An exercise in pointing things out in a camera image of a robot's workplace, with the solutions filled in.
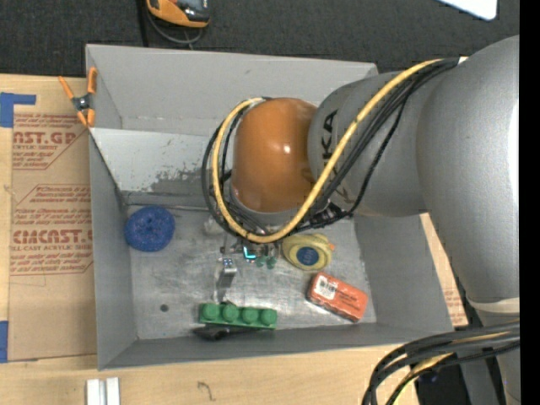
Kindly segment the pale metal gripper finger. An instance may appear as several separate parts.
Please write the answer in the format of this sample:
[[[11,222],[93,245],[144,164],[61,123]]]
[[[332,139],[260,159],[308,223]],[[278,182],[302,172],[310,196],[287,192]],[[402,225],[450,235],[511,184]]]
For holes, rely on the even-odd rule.
[[[235,280],[235,275],[237,274],[237,272],[238,268],[232,258],[222,259],[222,267],[219,270],[215,291],[216,301],[218,303],[225,301],[225,297]]]

